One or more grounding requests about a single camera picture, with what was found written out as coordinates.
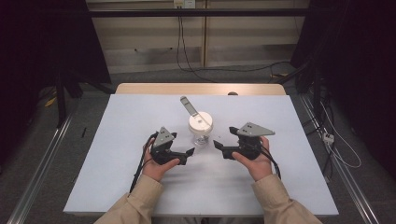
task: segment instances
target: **beige sleeve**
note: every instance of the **beige sleeve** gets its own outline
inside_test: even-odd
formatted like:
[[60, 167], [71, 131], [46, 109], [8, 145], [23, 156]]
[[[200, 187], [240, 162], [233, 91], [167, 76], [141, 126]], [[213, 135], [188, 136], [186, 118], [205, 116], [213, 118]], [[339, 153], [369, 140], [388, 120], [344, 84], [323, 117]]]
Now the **beige sleeve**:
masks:
[[131, 194], [124, 194], [95, 224], [151, 223], [155, 204], [163, 193], [163, 186], [141, 175]]
[[321, 223], [302, 204], [289, 197], [277, 175], [269, 175], [252, 187], [262, 205], [265, 223]]

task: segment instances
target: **white tabletop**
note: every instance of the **white tabletop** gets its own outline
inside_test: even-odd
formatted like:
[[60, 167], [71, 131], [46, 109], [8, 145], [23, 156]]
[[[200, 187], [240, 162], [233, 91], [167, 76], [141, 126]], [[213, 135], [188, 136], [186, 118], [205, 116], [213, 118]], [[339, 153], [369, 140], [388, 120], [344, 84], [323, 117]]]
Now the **white tabletop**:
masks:
[[[338, 214], [289, 96], [187, 96], [198, 111], [212, 116], [214, 129], [207, 147], [196, 148], [187, 165], [165, 174], [165, 191], [154, 216], [262, 216], [248, 170], [237, 161], [224, 160], [212, 141], [237, 146], [238, 138], [229, 127], [240, 128], [248, 121], [276, 132], [268, 136], [270, 150], [290, 197], [315, 215]], [[190, 115], [179, 98], [112, 95], [64, 211], [75, 215], [107, 211], [129, 190], [142, 146], [162, 126], [177, 133], [173, 151], [194, 147]]]

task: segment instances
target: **sleeve cuff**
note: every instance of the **sleeve cuff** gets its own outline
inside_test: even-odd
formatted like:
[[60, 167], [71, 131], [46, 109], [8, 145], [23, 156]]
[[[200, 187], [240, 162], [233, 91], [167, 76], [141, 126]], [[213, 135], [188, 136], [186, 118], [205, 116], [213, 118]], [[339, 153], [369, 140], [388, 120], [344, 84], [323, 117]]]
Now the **sleeve cuff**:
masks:
[[154, 207], [162, 193], [162, 184], [146, 175], [141, 175], [137, 180], [136, 186], [134, 186], [134, 190], [132, 190], [130, 196], [138, 199], [147, 206]]
[[290, 199], [285, 186], [277, 175], [268, 175], [252, 184], [252, 187], [254, 194], [263, 207], [272, 207]]

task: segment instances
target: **white round container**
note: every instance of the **white round container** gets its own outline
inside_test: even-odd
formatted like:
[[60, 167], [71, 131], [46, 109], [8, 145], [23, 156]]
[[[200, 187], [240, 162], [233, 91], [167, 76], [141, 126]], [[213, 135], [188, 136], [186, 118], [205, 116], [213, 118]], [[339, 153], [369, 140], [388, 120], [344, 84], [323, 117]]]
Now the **white round container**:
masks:
[[209, 141], [210, 132], [213, 130], [213, 119], [206, 112], [198, 112], [199, 115], [189, 119], [189, 129], [194, 137], [192, 142], [198, 147], [204, 147]]

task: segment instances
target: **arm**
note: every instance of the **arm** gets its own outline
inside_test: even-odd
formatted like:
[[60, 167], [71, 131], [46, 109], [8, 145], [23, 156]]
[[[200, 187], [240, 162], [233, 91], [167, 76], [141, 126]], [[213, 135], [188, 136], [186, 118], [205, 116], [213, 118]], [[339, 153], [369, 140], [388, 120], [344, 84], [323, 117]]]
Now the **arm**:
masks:
[[[262, 145], [269, 149], [268, 139]], [[234, 152], [233, 157], [245, 165], [255, 180], [254, 193], [262, 206], [264, 221], [268, 223], [321, 223], [310, 211], [289, 197], [283, 183], [273, 175], [271, 162], [263, 155], [254, 161]]]
[[180, 162], [179, 159], [174, 159], [159, 165], [149, 154], [149, 146], [152, 143], [153, 139], [147, 146], [145, 166], [134, 190], [130, 194], [124, 194], [95, 224], [151, 223], [152, 211], [163, 193], [160, 181], [166, 171]]

